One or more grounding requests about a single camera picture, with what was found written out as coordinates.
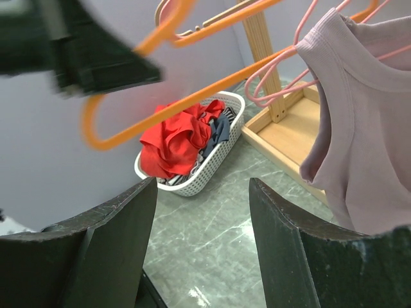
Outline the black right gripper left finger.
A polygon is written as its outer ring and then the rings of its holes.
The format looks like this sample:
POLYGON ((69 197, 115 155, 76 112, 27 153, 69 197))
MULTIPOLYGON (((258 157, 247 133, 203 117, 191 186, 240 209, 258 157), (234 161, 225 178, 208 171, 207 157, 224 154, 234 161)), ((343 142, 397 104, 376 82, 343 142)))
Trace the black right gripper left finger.
POLYGON ((2 307, 157 307, 143 271, 157 205, 147 178, 40 232, 1 237, 2 307))

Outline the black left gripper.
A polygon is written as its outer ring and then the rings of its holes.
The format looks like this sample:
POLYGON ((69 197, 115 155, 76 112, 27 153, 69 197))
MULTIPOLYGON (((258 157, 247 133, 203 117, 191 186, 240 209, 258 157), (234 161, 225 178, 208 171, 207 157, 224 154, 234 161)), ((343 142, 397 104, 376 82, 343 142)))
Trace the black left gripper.
POLYGON ((1 1, 1 74, 55 71, 68 93, 106 94, 162 80, 80 1, 1 1))

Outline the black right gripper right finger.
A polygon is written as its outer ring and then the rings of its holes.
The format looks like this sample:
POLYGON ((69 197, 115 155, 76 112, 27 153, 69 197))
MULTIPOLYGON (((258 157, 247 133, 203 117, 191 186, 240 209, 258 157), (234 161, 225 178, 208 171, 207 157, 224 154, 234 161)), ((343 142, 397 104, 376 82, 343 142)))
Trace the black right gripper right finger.
POLYGON ((364 235, 249 181, 267 307, 409 307, 410 227, 364 235))

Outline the mauve pink top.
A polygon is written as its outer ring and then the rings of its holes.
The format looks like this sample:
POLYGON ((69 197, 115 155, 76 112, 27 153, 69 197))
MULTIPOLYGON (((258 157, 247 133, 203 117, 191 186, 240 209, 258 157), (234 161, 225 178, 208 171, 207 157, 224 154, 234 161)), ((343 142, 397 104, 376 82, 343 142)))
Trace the mauve pink top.
POLYGON ((409 17, 358 24, 331 9, 296 47, 320 98, 301 177, 367 235, 410 223, 409 45, 409 17))

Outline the navy blue printed top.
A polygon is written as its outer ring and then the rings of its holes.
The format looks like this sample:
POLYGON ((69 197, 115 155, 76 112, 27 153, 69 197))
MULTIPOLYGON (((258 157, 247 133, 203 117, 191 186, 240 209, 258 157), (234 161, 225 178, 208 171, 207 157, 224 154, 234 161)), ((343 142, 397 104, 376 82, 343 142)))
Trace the navy blue printed top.
POLYGON ((204 159, 210 155, 217 144, 228 141, 230 134, 230 121, 225 114, 220 114, 217 119, 212 119, 209 125, 211 128, 211 136, 205 148, 200 150, 200 154, 204 159))

